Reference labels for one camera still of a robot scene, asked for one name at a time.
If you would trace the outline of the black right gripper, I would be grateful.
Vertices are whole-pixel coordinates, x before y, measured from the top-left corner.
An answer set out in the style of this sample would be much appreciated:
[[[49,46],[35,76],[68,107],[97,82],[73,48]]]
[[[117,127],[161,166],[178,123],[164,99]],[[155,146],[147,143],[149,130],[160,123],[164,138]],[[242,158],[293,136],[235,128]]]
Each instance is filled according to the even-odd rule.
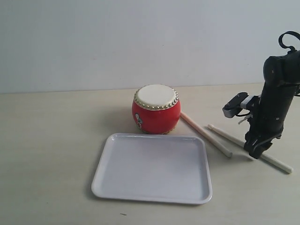
[[[293,97],[296,85],[273,86],[265,83],[260,102],[253,111],[250,129],[245,135],[243,149],[255,159],[272,146],[274,138],[281,138],[284,121]]]

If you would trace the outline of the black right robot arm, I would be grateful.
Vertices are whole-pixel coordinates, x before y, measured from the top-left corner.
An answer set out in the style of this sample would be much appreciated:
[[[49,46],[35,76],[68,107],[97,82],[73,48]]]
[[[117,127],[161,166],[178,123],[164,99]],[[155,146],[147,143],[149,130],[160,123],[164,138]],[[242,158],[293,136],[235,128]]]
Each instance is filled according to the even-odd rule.
[[[255,159],[280,138],[293,97],[300,88],[300,52],[270,56],[263,65],[265,79],[260,101],[254,107],[244,149]]]

